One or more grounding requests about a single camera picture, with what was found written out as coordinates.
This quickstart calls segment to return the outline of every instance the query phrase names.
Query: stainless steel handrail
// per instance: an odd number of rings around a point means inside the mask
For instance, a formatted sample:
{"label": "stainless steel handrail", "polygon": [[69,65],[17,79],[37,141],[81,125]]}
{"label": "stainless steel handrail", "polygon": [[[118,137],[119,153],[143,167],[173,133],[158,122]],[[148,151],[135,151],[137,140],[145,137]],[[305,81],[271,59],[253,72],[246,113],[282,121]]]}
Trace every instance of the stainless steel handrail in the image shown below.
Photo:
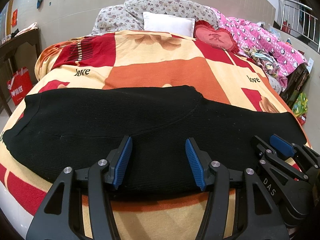
{"label": "stainless steel handrail", "polygon": [[[299,6],[302,6],[303,9],[300,9],[300,7],[296,8],[296,7],[290,6],[290,5],[286,4],[286,1],[287,2],[292,2],[292,3],[297,4]],[[287,20],[287,25],[284,25],[284,16],[285,16],[285,9],[286,8],[288,8],[288,20]],[[291,8],[293,8],[292,27],[290,25],[290,23],[291,23],[290,22],[290,9]],[[312,8],[310,8],[309,6],[307,6],[307,5],[303,4],[303,3],[300,3],[300,2],[297,2],[297,1],[294,1],[294,0],[283,0],[281,29],[282,29],[283,26],[285,26],[286,28],[288,28],[290,30],[293,30],[293,31],[303,35],[304,37],[308,38],[311,42],[315,43],[318,46],[318,50],[317,51],[319,53],[320,52],[320,24],[316,24],[316,21],[318,20],[318,18],[316,18],[313,15],[311,15],[310,13],[306,12],[305,9],[308,9],[308,10],[312,11]],[[299,20],[298,20],[298,23],[297,23],[297,28],[296,29],[294,28],[295,10],[298,10],[299,17],[300,17],[300,12],[303,13],[302,32],[299,31],[299,22],[300,22]],[[313,35],[312,35],[312,33],[310,33],[310,26],[311,26],[312,23],[314,23],[312,25],[313,26]],[[308,25],[308,35],[304,34],[306,24]],[[316,40],[315,40],[316,29],[318,29],[318,31],[319,31],[319,41],[318,42],[316,42]]]}

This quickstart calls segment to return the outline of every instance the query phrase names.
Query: ribbed fabric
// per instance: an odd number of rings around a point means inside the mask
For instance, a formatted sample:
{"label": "ribbed fabric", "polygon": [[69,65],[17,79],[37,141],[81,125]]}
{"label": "ribbed fabric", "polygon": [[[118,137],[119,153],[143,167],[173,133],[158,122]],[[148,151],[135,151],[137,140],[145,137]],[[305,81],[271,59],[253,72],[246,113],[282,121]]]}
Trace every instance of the ribbed fabric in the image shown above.
{"label": "ribbed fabric", "polygon": [[53,182],[67,166],[86,168],[117,148],[124,135],[133,150],[122,192],[172,194],[197,190],[185,153],[199,148],[226,167],[255,168],[250,139],[276,133],[306,143],[290,113],[254,112],[207,100],[193,87],[55,89],[26,96],[24,116],[3,135],[12,156]]}

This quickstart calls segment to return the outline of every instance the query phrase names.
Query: green plastic bag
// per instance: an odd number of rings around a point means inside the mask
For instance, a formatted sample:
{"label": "green plastic bag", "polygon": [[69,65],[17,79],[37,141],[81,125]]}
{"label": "green plastic bag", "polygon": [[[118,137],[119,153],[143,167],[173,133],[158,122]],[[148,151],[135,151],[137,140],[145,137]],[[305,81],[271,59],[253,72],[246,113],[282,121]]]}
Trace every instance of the green plastic bag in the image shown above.
{"label": "green plastic bag", "polygon": [[295,117],[298,117],[308,111],[308,99],[304,92],[300,93],[296,102],[293,105],[292,112]]}

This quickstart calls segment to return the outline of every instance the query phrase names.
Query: pink blanket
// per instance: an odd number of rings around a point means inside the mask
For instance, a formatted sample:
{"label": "pink blanket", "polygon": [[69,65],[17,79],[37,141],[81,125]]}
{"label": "pink blanket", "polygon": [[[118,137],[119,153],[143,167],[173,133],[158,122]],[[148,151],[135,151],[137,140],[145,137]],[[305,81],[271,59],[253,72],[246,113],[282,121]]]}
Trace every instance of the pink blanket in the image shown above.
{"label": "pink blanket", "polygon": [[221,12],[215,8],[218,20],[218,26],[228,30],[233,39],[238,43],[240,49],[239,54],[247,55],[241,49],[242,46],[249,49],[255,47],[256,49],[264,49],[279,63],[278,77],[282,91],[287,87],[286,76],[290,75],[302,63],[306,63],[306,58],[297,50],[288,44],[278,40],[278,38],[261,28],[255,23],[238,19],[234,17],[225,17]]}

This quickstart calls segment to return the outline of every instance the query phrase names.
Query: blue gripper pad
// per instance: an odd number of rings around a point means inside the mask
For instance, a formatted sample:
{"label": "blue gripper pad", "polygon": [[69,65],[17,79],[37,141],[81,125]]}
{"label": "blue gripper pad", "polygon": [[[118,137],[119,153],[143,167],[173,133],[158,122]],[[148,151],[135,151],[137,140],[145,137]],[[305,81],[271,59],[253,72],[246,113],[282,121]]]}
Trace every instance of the blue gripper pad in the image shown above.
{"label": "blue gripper pad", "polygon": [[270,136],[269,142],[272,147],[276,148],[278,152],[286,157],[294,157],[293,146],[282,140],[280,137],[274,135]]}
{"label": "blue gripper pad", "polygon": [[204,171],[189,139],[186,140],[186,154],[196,184],[201,189],[201,191],[204,191],[206,187],[206,184],[204,182]]}
{"label": "blue gripper pad", "polygon": [[124,145],[124,148],[121,152],[118,163],[116,164],[116,167],[115,167],[115,178],[112,183],[115,189],[118,189],[118,187],[122,184],[122,180],[125,174],[125,170],[127,169],[131,152],[132,152],[132,139],[131,137],[129,137],[126,144]]}

